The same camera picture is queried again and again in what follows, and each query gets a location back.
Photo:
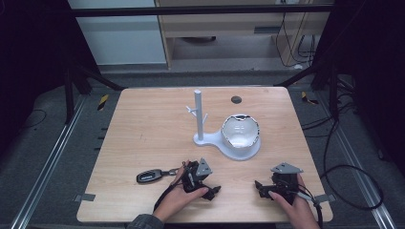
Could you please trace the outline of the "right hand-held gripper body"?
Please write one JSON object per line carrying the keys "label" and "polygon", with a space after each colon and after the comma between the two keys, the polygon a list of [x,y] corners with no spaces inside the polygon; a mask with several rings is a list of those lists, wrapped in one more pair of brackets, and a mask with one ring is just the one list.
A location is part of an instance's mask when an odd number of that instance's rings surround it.
{"label": "right hand-held gripper body", "polygon": [[303,170],[289,163],[282,162],[273,167],[271,172],[273,173],[271,177],[273,181],[271,191],[279,194],[292,205],[299,191],[297,175],[303,173]]}

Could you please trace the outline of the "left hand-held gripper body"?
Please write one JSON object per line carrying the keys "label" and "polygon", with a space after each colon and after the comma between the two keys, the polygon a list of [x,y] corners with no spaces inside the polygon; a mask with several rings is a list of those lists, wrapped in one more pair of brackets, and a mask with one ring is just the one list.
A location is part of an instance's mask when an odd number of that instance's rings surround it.
{"label": "left hand-held gripper body", "polygon": [[203,187],[203,181],[212,174],[206,160],[191,161],[185,167],[181,177],[183,189],[186,193],[194,192]]}

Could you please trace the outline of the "person's left hand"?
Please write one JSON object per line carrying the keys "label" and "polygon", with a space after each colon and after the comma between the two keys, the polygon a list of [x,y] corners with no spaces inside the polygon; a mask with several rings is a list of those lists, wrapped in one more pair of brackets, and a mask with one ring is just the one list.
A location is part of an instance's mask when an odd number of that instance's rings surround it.
{"label": "person's left hand", "polygon": [[186,193],[183,190],[180,181],[184,168],[188,163],[189,160],[186,160],[178,169],[177,175],[170,183],[171,191],[162,199],[160,205],[153,212],[153,216],[158,218],[163,223],[168,221],[171,217],[175,216],[193,200],[201,198],[208,192],[208,189],[206,187],[202,187],[191,193]]}

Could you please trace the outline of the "person's right hand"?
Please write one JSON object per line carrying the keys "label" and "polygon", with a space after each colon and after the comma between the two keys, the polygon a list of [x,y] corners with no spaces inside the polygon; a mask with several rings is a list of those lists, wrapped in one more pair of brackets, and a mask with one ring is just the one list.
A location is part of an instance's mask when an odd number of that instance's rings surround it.
{"label": "person's right hand", "polygon": [[269,192],[269,194],[287,214],[293,229],[320,229],[320,226],[305,199],[296,196],[293,204],[289,204],[279,194],[274,192]]}

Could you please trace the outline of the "white key rack stand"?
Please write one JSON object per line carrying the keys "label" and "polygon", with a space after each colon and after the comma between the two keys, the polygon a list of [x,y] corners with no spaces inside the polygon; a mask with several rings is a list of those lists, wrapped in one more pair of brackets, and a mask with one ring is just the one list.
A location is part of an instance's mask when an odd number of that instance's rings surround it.
{"label": "white key rack stand", "polygon": [[187,110],[190,114],[196,117],[197,121],[197,132],[193,136],[193,141],[198,146],[214,146],[216,147],[224,156],[238,161],[249,160],[254,157],[261,148],[261,137],[259,140],[250,148],[246,149],[235,149],[229,147],[223,142],[221,128],[215,133],[206,133],[203,129],[204,122],[207,118],[207,114],[203,114],[203,96],[200,90],[194,91],[195,107],[189,108]]}

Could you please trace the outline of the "yellow black hazard tape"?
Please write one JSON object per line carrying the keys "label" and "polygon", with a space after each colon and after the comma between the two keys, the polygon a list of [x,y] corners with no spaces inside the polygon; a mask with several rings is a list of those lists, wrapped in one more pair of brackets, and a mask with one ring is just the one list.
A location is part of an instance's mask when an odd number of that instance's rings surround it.
{"label": "yellow black hazard tape", "polygon": [[108,94],[104,94],[104,95],[100,98],[99,103],[98,103],[98,105],[97,105],[97,110],[98,110],[98,111],[102,111],[102,110],[103,110],[103,108],[105,107],[105,104],[106,104],[108,98],[109,98],[109,95],[108,95]]}
{"label": "yellow black hazard tape", "polygon": [[309,99],[306,92],[301,92],[302,101],[307,102],[308,104],[317,105],[319,104],[316,99]]}

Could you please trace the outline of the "black metal stand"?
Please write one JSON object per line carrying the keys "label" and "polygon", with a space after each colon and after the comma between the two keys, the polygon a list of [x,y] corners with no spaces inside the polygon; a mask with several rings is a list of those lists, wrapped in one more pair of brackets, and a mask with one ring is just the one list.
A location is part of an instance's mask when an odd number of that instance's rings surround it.
{"label": "black metal stand", "polygon": [[88,77],[96,80],[97,82],[101,83],[104,86],[107,86],[112,90],[124,90],[123,86],[119,86],[118,84],[108,80],[100,73],[93,72],[75,61],[68,61],[64,72],[66,124],[70,123],[75,115],[73,86],[77,87],[80,94],[89,94],[92,91],[92,87],[87,81]]}
{"label": "black metal stand", "polygon": [[334,120],[339,119],[339,112],[337,107],[337,65],[331,62],[318,62],[312,64],[310,67],[305,70],[300,71],[298,74],[293,77],[278,83],[274,84],[274,87],[284,87],[287,88],[293,83],[299,81],[300,79],[310,75],[315,74],[315,77],[312,79],[310,86],[315,90],[321,90],[325,87],[326,84],[329,84],[329,111]]}

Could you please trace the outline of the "light wooden desk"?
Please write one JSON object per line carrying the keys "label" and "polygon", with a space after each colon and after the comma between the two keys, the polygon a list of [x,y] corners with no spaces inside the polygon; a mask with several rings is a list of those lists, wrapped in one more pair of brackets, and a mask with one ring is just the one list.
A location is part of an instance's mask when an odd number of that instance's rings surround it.
{"label": "light wooden desk", "polygon": [[[333,0],[154,0],[158,7],[230,6],[230,5],[299,5],[328,4]],[[180,37],[265,34],[273,37],[282,63],[298,61],[299,42],[306,35],[320,35],[329,19],[328,12],[278,12],[161,15],[162,37],[166,56],[169,45]]]}

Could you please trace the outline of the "white cabinet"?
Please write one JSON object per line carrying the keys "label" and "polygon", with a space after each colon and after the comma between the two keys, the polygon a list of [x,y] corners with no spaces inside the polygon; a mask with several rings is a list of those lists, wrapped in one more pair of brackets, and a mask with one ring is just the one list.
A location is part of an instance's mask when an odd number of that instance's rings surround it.
{"label": "white cabinet", "polygon": [[[68,0],[73,10],[148,8],[154,0]],[[165,64],[158,17],[77,17],[98,66]]]}

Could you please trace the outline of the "black horizontal bar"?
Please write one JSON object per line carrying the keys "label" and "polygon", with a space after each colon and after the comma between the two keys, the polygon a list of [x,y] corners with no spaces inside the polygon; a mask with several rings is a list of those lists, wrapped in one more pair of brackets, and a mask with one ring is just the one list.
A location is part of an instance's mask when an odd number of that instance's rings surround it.
{"label": "black horizontal bar", "polygon": [[194,14],[234,14],[234,13],[278,13],[278,12],[326,12],[332,11],[334,4],[308,5],[230,5],[230,6],[187,6],[155,8],[119,9],[78,9],[68,10],[74,17],[106,16],[149,16],[149,15],[194,15]]}

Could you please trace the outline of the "aluminium floor rail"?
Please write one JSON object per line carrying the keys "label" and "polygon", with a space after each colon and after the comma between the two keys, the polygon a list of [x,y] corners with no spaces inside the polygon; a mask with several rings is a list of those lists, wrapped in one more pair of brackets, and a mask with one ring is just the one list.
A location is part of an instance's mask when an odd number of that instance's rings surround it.
{"label": "aluminium floor rail", "polygon": [[327,173],[327,152],[330,146],[330,140],[334,138],[340,147],[340,152],[346,160],[346,165],[352,170],[352,175],[356,180],[356,185],[360,189],[363,198],[367,203],[369,211],[379,227],[379,229],[397,229],[394,220],[392,219],[388,209],[383,203],[383,197],[380,195],[377,185],[373,182],[372,176],[365,173],[364,166],[360,162],[358,156],[355,154],[347,135],[344,130],[339,126],[338,121],[332,116],[329,109],[328,98],[325,93],[316,93],[319,99],[320,106],[323,108],[326,115],[330,116],[329,123],[331,124],[328,133],[327,144],[324,150],[323,169],[325,178],[328,177]]}
{"label": "aluminium floor rail", "polygon": [[76,123],[79,120],[83,106],[87,100],[87,95],[80,95],[74,107],[74,114],[69,122],[67,122],[58,136],[53,149],[50,152],[44,166],[41,169],[32,189],[30,190],[24,204],[18,211],[17,215],[11,223],[11,229],[26,229],[32,214],[34,213],[39,200],[42,198],[43,193],[53,175],[53,171],[62,156],[64,149],[75,129]]}

